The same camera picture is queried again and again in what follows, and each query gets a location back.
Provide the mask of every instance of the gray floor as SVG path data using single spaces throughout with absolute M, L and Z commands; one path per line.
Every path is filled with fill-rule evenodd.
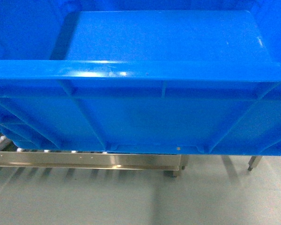
M 281 157 L 191 156 L 161 171 L 0 168 L 0 225 L 281 225 Z

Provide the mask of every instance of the metal leg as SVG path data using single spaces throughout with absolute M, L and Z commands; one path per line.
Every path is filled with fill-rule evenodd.
M 167 177 L 178 177 L 181 175 L 181 171 L 184 169 L 185 169 L 185 166 L 180 166 L 179 170 L 165 170 L 164 175 Z
M 262 156 L 252 156 L 249 161 L 249 171 L 252 171 L 253 168 L 256 168 L 258 163 L 261 161 Z
M 189 155 L 181 155 L 179 170 L 166 170 L 164 175 L 167 177 L 178 177 L 181 175 L 182 170 L 185 170 L 185 167 L 188 164 Z

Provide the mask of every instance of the blue crate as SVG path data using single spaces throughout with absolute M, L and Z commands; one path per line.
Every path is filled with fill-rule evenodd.
M 52 20 L 72 12 L 59 35 L 50 14 L 26 31 L 24 49 L 48 48 L 0 51 L 0 129 L 17 146 L 281 155 L 281 1 L 74 3 L 56 4 Z

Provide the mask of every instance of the stainless steel frame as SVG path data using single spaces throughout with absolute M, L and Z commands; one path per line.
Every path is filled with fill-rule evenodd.
M 188 155 L 103 154 L 76 151 L 22 150 L 0 136 L 0 166 L 66 167 L 89 169 L 165 170 L 176 177 L 188 163 Z
M 262 156 L 252 156 L 249 161 L 249 171 L 252 171 L 253 168 L 256 168 L 261 161 Z

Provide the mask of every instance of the plastic crate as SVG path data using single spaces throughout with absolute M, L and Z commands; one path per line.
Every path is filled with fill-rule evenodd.
M 0 50 L 0 129 L 17 146 L 281 155 L 281 0 L 69 2 L 43 20 L 23 5 L 36 27 L 1 29 L 19 36 Z M 101 12 L 63 21 L 78 6 Z

